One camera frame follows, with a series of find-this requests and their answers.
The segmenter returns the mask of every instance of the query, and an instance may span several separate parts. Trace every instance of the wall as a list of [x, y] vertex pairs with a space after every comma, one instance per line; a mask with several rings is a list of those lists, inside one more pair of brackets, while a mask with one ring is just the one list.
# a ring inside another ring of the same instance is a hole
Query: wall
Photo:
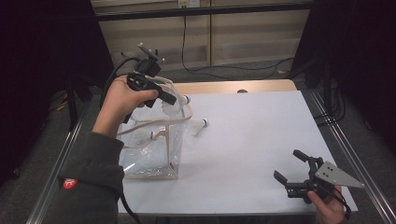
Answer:
[[[275, 4], [297, 0], [235, 0], [233, 6]], [[202, 0], [201, 7], [230, 6], [227, 0]], [[96, 13], [177, 8], [177, 1], [96, 7]], [[209, 64], [278, 60], [293, 56], [309, 10], [238, 13], [187, 17], [184, 63], [188, 67]], [[184, 19], [160, 18], [134, 21], [101, 21], [115, 61], [121, 52], [135, 56], [136, 45], [156, 49], [165, 58], [163, 69], [181, 68]]]

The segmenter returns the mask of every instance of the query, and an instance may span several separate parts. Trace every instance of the transparent tote bag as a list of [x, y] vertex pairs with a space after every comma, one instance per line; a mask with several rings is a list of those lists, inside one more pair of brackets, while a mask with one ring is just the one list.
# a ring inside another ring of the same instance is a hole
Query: transparent tote bag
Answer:
[[137, 108], [127, 124], [119, 129], [124, 143], [120, 165], [124, 178], [178, 178], [181, 144], [187, 123], [192, 117], [190, 98], [180, 95], [171, 80], [150, 79], [164, 91], [176, 96], [174, 105], [156, 100], [152, 108]]

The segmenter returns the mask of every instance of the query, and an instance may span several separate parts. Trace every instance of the red and white tag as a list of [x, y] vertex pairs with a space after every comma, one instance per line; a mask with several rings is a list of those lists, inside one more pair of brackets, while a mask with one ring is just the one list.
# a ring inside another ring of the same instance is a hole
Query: red and white tag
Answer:
[[77, 180], [76, 179], [69, 179], [69, 178], [67, 178], [65, 181], [64, 181], [64, 188], [65, 189], [71, 189], [71, 188], [73, 188], [76, 184], [77, 184]]

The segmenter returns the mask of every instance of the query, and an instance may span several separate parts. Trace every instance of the sleeve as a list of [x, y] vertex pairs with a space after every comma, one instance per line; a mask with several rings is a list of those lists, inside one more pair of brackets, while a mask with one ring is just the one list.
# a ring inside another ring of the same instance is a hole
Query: sleeve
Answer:
[[48, 223], [117, 223], [124, 172], [119, 166], [123, 143], [87, 133], [78, 154], [59, 173]]

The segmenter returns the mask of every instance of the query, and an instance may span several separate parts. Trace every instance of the person's hand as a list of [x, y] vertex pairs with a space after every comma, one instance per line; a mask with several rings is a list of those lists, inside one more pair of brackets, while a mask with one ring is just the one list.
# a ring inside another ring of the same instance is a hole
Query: person's hand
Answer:
[[117, 77], [107, 91], [92, 131], [116, 137], [125, 117], [137, 107], [144, 106], [145, 101], [153, 100], [157, 96], [158, 92], [155, 90], [133, 91], [126, 84], [126, 76]]
[[[334, 194], [341, 198], [340, 193], [334, 190]], [[345, 219], [344, 206], [333, 197], [323, 202], [314, 191], [308, 192], [308, 198], [317, 207], [317, 217], [321, 224], [338, 224]]]

